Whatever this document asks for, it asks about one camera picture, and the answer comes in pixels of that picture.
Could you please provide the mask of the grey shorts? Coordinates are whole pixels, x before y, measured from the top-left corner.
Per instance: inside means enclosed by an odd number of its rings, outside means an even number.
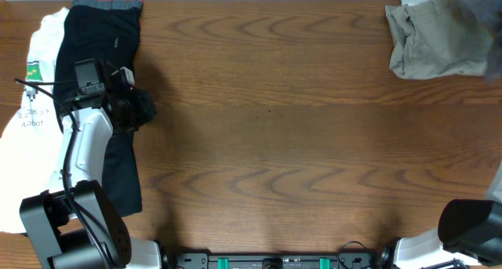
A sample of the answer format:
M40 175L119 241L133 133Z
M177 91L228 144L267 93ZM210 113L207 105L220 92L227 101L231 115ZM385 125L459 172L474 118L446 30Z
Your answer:
M459 48L483 58L487 82L501 79L501 0L452 0L452 8L465 27Z

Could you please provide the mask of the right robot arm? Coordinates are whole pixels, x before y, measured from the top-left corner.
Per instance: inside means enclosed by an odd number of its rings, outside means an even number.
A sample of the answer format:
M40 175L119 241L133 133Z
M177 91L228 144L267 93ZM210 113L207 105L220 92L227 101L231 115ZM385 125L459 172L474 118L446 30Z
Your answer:
M389 257L399 269L500 266L501 171L483 200L450 201L436 228L399 239Z

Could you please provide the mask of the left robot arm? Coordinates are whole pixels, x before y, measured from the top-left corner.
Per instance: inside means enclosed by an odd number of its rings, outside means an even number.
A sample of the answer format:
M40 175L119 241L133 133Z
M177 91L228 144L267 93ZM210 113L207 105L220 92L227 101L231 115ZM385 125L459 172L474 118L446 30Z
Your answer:
M101 187L107 144L156 114L127 67L75 63L77 93L60 106L64 137L45 190L25 198L20 218L44 268L162 268L157 242L132 238Z

